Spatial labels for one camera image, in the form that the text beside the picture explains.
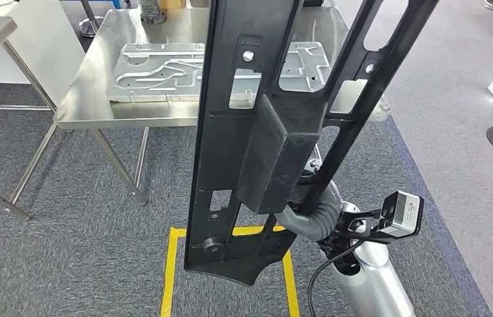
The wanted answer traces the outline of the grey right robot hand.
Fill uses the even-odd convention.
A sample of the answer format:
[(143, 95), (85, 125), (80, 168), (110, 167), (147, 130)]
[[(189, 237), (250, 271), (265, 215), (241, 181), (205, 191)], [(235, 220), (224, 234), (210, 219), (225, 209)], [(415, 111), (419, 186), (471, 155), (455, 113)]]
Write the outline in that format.
[(274, 214), (277, 222), (291, 232), (307, 237), (309, 240), (320, 240), (321, 230), (313, 217), (298, 215), (289, 205), (281, 213)]

